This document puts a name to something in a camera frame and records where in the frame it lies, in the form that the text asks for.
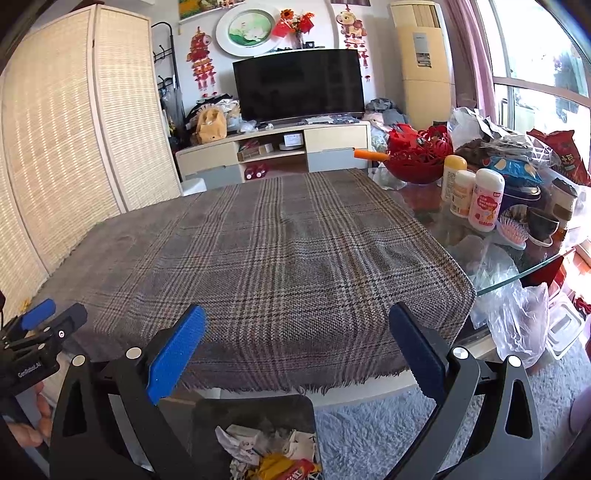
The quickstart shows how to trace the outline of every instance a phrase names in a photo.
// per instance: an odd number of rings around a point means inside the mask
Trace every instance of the artificial flower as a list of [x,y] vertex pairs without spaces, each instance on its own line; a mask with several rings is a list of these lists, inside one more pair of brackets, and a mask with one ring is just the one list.
[[294,18],[294,11],[286,8],[285,10],[281,11],[281,19],[282,20],[291,20]]

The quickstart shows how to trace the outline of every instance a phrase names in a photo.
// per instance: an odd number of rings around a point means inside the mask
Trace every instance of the window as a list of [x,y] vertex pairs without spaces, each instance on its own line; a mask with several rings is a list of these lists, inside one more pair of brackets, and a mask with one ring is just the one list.
[[574,130],[589,167],[589,73],[558,22],[535,0],[476,0],[488,42],[498,121],[519,132]]

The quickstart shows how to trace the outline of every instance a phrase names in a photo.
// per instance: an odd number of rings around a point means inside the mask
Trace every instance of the shelf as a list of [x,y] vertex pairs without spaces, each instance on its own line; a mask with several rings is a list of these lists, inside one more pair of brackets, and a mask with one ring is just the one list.
[[273,158],[291,157],[292,155],[302,155],[306,153],[305,148],[298,148],[297,150],[275,150],[274,152],[265,155],[258,155],[248,160],[243,160],[239,163],[250,163],[251,161],[272,160]]
[[287,164],[282,164],[280,166],[276,166],[276,168],[269,169],[269,171],[267,172],[267,175],[265,175],[261,179],[254,178],[254,179],[247,180],[246,182],[254,181],[254,180],[274,179],[275,177],[284,177],[287,175],[301,175],[303,173],[308,173],[308,167],[304,162],[287,163]]

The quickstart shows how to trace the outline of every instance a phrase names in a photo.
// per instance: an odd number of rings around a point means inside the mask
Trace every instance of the plastic bottle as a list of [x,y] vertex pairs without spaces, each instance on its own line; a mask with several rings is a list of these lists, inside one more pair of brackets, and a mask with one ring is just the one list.
[[462,157],[457,155],[448,155],[443,162],[443,178],[441,180],[441,199],[448,202],[452,198],[453,180],[456,173],[460,170],[466,170],[468,163]]
[[481,232],[493,230],[504,191],[503,175],[488,168],[478,170],[468,214],[470,225]]
[[456,173],[453,182],[452,205],[450,206],[450,210],[454,215],[462,218],[468,217],[475,182],[476,175],[474,172],[460,170]]

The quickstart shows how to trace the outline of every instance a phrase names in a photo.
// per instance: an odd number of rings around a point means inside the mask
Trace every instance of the flower vase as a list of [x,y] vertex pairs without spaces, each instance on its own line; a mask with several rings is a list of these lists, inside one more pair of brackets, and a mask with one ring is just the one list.
[[294,33],[294,49],[301,50],[304,48],[304,34],[300,31]]

